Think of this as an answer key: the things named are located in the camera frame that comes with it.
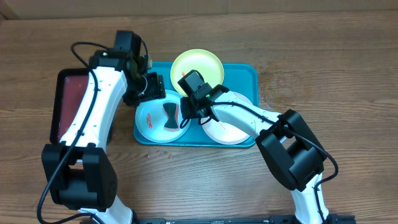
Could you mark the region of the light blue plate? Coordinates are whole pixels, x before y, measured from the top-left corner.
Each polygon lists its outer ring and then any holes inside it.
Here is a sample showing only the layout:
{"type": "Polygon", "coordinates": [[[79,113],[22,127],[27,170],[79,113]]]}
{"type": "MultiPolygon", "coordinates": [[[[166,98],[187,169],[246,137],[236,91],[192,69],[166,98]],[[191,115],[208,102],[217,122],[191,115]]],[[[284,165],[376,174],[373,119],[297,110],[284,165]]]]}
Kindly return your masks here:
{"type": "Polygon", "coordinates": [[[163,99],[141,103],[137,107],[135,114],[135,125],[139,133],[150,142],[159,144],[178,140],[187,132],[190,126],[190,122],[188,122],[183,128],[180,127],[183,121],[180,109],[182,95],[172,90],[166,90],[165,93],[166,97],[163,99]],[[167,117],[163,110],[163,104],[168,102],[179,105],[178,131],[168,131],[164,128],[167,117]]]}

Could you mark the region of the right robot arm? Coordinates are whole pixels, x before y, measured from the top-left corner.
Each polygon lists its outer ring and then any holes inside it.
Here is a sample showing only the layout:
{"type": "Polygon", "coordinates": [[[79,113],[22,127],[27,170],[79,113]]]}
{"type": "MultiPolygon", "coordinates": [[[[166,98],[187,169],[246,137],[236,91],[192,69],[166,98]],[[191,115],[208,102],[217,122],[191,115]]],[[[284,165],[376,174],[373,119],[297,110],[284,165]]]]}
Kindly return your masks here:
{"type": "Polygon", "coordinates": [[[223,85],[212,88],[196,70],[178,85],[182,99],[181,126],[194,118],[230,124],[254,138],[271,174],[290,190],[299,223],[326,223],[329,211],[321,184],[328,157],[303,118],[294,110],[267,111],[237,97],[223,85]]]}

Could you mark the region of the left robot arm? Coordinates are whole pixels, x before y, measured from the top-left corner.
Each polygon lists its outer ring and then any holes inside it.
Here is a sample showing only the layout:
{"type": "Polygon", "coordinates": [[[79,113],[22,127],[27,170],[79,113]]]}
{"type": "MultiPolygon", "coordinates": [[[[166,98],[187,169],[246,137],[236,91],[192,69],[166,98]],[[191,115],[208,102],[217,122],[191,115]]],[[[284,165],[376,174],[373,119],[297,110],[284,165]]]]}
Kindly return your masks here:
{"type": "Polygon", "coordinates": [[[89,217],[94,223],[138,223],[136,213],[117,196],[118,179],[106,146],[120,101],[128,106],[165,98],[164,79],[148,71],[149,54],[140,54],[146,43],[133,31],[119,30],[112,48],[98,50],[83,62],[88,83],[78,111],[59,142],[46,144],[42,163],[47,185],[37,206],[37,219],[44,223],[42,207],[48,194],[54,203],[77,214],[65,223],[89,217]]]}

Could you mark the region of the red sponge with dark scourer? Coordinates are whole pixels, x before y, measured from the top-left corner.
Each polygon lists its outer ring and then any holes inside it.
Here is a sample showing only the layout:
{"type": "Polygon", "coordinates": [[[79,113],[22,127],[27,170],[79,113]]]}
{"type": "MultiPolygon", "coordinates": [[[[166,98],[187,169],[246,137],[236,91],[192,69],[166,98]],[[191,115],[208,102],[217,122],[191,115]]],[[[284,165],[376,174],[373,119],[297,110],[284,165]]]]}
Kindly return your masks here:
{"type": "Polygon", "coordinates": [[[167,121],[164,124],[164,128],[168,131],[178,131],[179,124],[178,124],[178,112],[179,112],[179,105],[176,103],[164,103],[163,110],[167,117],[167,121]]]}

